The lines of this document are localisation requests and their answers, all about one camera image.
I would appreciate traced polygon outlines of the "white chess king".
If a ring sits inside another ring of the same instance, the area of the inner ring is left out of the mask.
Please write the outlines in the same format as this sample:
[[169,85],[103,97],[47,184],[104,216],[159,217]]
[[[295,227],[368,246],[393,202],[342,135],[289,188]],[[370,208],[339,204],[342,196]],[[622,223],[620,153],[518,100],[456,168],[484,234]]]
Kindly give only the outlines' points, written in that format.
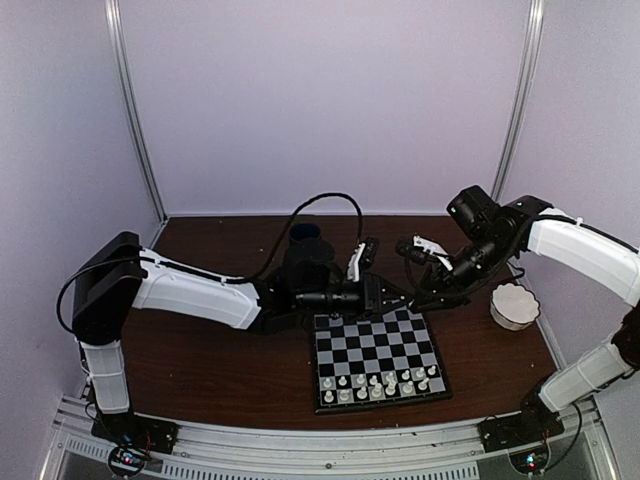
[[386,376],[385,394],[387,397],[396,394],[397,379],[394,372],[389,372]]

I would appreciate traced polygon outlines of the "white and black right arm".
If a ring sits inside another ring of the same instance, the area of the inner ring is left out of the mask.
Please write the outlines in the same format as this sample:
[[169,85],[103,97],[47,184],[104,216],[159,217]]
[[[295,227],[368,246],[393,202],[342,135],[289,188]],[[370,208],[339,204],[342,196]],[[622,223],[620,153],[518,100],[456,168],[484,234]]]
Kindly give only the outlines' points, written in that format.
[[446,211],[468,241],[457,253],[418,235],[396,246],[413,308],[456,308],[487,289],[497,312],[494,301],[520,287],[527,312],[561,357],[523,399],[512,423],[519,440],[535,440],[553,415],[638,372],[638,247],[534,196],[500,205],[477,185]]

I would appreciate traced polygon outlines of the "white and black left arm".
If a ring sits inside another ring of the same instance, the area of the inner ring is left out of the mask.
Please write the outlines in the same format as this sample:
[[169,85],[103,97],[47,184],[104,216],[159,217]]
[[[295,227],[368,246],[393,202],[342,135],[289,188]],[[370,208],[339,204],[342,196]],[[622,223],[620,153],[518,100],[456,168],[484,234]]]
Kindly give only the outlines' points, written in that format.
[[121,332],[131,309],[163,310],[233,329],[276,333],[306,316],[343,320],[380,317],[411,295],[370,272],[379,242],[367,238],[346,268],[321,238],[290,244],[267,276],[231,277],[163,257],[122,232],[79,271],[72,332],[80,344],[106,429],[123,444],[137,442],[144,424],[131,410]]

